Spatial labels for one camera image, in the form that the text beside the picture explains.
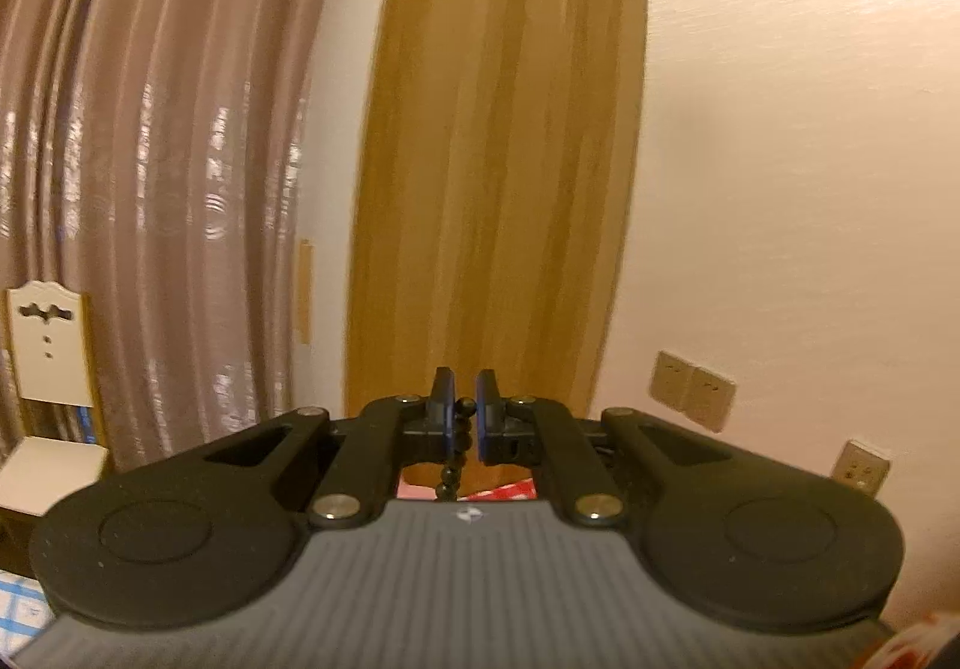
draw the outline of curtain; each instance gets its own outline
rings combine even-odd
[[[89,294],[121,468],[288,409],[299,134],[322,2],[0,8],[0,285],[40,277]]]

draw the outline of chair backrest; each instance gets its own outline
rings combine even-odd
[[[88,302],[57,282],[27,282],[7,290],[13,373],[26,401],[88,408],[96,442],[107,444],[94,378]],[[30,428],[29,418],[22,418]]]

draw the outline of white chair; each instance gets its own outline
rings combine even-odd
[[[85,297],[56,282],[27,282],[7,290],[6,296],[3,306],[25,436],[0,468],[0,516],[22,545],[37,517],[109,471],[110,453]],[[37,402],[85,408],[80,424],[96,443],[32,436]]]

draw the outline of electrical outlet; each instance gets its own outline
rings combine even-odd
[[[683,358],[659,352],[650,377],[650,397],[679,411],[692,373],[693,365]]]
[[[698,367],[690,375],[690,385],[680,411],[695,423],[718,434],[727,423],[735,393],[736,385],[729,379]]]
[[[890,471],[890,461],[869,448],[864,442],[851,439],[844,444],[840,457],[834,463],[832,479],[843,482],[869,496],[877,495]]]

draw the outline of ribbed gray surface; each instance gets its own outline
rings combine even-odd
[[[61,618],[22,669],[847,669],[886,637],[860,623],[771,637],[663,593],[626,541],[573,528],[546,502],[394,501],[357,530],[319,533],[291,573],[226,618],[154,634]]]

